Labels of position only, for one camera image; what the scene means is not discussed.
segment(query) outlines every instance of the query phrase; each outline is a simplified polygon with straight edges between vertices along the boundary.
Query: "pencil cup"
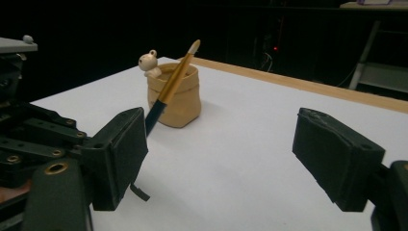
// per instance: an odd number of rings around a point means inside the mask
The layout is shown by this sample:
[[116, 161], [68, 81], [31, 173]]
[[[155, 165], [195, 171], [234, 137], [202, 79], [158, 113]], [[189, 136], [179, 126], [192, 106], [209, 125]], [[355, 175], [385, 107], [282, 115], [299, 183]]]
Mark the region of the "pencil cup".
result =
[[[162, 74], [156, 78], [147, 77], [147, 100], [150, 109], [177, 65], [177, 63], [159, 64], [158, 68]], [[182, 128], [195, 120], [200, 113], [198, 69], [189, 65], [186, 76], [159, 117], [159, 122], [169, 127]]]

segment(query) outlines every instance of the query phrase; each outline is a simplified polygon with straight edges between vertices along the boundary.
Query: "bear figurine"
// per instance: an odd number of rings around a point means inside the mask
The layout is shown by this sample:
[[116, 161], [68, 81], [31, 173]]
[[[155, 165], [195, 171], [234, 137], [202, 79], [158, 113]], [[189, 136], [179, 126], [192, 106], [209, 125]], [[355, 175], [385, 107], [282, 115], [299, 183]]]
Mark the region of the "bear figurine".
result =
[[145, 77], [157, 78], [162, 74], [162, 71], [158, 68], [157, 52], [150, 50], [149, 53], [140, 56], [139, 68], [144, 70]]

